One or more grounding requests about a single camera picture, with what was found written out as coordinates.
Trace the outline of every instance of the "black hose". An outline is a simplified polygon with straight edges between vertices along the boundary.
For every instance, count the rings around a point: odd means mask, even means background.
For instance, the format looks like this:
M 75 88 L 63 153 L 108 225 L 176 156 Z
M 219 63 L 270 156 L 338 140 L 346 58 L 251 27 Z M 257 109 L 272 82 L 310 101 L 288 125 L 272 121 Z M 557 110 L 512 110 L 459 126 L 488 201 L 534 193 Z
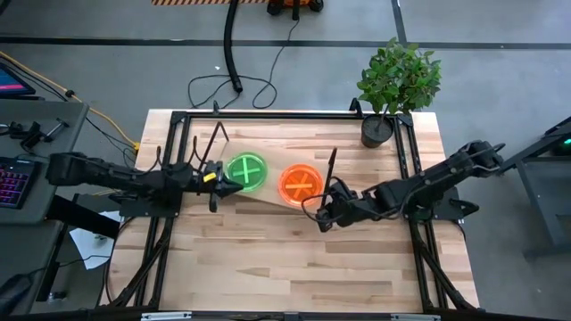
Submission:
M 228 8 L 228 15 L 226 16 L 226 26 L 224 26 L 224 59 L 226 60 L 226 68 L 228 75 L 232 81 L 232 87 L 237 93 L 242 93 L 242 82 L 236 72 L 234 58 L 232 57 L 232 28 L 234 27 L 234 17 L 236 16 L 236 9 L 238 8 L 239 0 L 232 0 Z

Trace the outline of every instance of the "gray floor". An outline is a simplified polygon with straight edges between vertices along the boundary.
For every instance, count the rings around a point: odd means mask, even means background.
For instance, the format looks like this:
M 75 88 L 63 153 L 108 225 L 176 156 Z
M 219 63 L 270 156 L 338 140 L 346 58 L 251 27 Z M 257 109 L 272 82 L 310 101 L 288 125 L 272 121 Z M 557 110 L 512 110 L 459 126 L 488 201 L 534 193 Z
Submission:
M 14 1 L 0 18 L 0 35 L 222 38 L 224 5 L 149 3 Z M 390 0 L 328 0 L 326 6 L 321 14 L 302 13 L 294 40 L 386 41 L 396 35 Z M 401 0 L 401 7 L 409 41 L 571 42 L 571 5 L 565 0 Z M 292 25 L 289 12 L 271 18 L 263 5 L 244 5 L 236 18 L 235 39 L 286 39 Z M 131 137 L 141 135 L 148 109 L 186 108 L 190 78 L 225 72 L 218 46 L 0 45 L 0 49 L 73 88 Z M 239 72 L 266 78 L 278 49 L 236 47 Z M 358 94 L 354 84 L 360 70 L 374 52 L 374 48 L 286 48 L 274 75 L 279 95 L 272 109 L 346 109 Z M 443 61 L 443 90 L 430 111 L 437 113 L 448 154 L 467 141 L 487 139 L 506 143 L 502 154 L 509 157 L 569 116 L 571 51 L 439 50 L 436 56 Z M 201 100 L 218 83 L 203 82 L 192 94 Z M 244 85 L 236 108 L 251 108 L 261 87 Z M 232 97 L 227 88 L 217 99 L 226 102 Z M 268 99 L 264 95 L 259 103 Z M 112 131 L 96 116 L 91 118 Z M 88 126 L 77 150 L 122 161 L 121 154 Z M 547 238 L 515 174 L 472 179 L 460 186 L 465 199 L 481 206 L 466 223 L 481 306 L 493 312 L 571 319 L 571 257 L 527 262 L 522 256 L 523 250 L 541 246 Z M 81 187 L 86 193 L 96 190 Z

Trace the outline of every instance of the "monitor screen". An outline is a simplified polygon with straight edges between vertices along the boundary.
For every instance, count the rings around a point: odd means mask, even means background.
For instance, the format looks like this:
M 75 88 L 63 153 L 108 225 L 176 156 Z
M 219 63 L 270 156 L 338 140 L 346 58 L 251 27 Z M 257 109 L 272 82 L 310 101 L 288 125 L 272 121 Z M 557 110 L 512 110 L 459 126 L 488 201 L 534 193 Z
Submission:
M 0 96 L 33 95 L 36 91 L 0 64 Z

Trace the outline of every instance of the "keyboard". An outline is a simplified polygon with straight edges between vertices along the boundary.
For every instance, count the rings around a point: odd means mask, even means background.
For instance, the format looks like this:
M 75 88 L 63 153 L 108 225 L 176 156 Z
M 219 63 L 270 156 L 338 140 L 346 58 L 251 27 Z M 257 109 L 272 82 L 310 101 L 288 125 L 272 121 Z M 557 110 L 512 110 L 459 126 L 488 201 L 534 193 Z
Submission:
M 0 208 L 21 209 L 41 164 L 0 157 Z

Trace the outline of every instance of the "orange plate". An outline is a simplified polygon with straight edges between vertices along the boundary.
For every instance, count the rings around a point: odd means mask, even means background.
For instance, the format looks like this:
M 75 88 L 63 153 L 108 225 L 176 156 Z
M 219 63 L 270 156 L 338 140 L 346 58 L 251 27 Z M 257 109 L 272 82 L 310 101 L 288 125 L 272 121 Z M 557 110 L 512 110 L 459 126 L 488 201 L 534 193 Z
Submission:
M 306 198 L 323 193 L 323 178 L 312 166 L 296 164 L 284 170 L 278 186 L 284 201 L 294 206 L 302 206 L 302 201 Z M 311 205 L 318 200 L 319 198 L 308 200 L 305 205 Z

